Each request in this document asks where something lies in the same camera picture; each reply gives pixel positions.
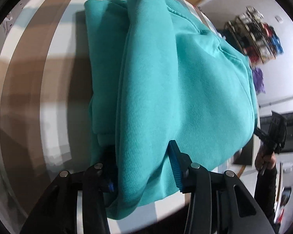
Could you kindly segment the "person's right forearm black sleeve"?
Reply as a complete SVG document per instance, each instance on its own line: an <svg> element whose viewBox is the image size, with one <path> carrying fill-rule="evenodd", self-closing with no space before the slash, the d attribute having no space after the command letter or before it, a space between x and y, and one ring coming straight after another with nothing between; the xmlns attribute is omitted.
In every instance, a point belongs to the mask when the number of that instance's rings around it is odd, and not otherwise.
<svg viewBox="0 0 293 234"><path fill-rule="evenodd" d="M270 224L273 224L275 217L276 176L276 167L271 170L266 169L263 175L258 174L254 195L254 199Z"/></svg>

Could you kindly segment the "person's right hand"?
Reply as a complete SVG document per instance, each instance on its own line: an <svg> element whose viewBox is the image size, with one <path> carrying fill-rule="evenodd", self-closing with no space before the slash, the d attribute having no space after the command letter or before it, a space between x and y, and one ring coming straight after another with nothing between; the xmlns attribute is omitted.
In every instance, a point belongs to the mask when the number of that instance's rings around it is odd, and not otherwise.
<svg viewBox="0 0 293 234"><path fill-rule="evenodd" d="M256 159L255 167L259 174L263 175L266 170L272 170L276 165L276 155L273 152L271 155L267 153L266 145L261 145Z"/></svg>

